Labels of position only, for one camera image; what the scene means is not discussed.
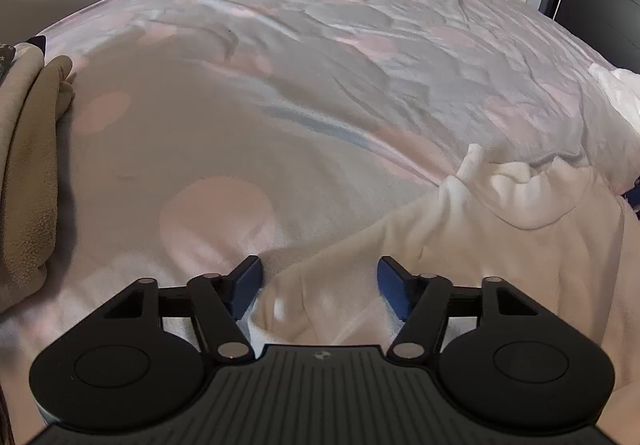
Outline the pink dotted bed sheet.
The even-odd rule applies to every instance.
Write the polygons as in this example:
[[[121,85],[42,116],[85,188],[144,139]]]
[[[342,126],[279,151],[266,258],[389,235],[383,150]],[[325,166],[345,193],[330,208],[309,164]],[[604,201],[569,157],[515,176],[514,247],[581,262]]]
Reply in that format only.
[[[262,258],[266,342],[387,344],[375,275],[293,264],[434,192],[471,145],[496,164],[562,159],[614,191],[639,138],[603,96],[601,56],[518,0],[103,0],[47,28],[74,64],[58,126],[47,283],[1,320],[14,439],[43,428],[37,354],[136,278],[181,286]]]

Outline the white fleece garment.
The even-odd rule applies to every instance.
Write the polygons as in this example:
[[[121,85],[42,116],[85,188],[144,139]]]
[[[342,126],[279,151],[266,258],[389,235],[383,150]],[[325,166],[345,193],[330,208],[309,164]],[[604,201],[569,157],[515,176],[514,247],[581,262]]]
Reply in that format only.
[[[615,384],[602,418],[625,444],[639,439],[639,220],[588,166],[493,164],[472,145],[459,170],[411,204],[280,264],[248,320],[250,342],[390,343],[399,318],[374,282],[379,257],[412,277],[464,287],[499,276],[599,344]]]

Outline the beige folded fleece garment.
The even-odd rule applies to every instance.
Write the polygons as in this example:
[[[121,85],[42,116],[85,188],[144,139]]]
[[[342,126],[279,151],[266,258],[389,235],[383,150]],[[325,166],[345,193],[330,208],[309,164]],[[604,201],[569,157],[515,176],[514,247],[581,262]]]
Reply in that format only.
[[[1,309],[47,279],[58,223],[56,125],[74,98],[69,57],[38,46],[1,47]]]

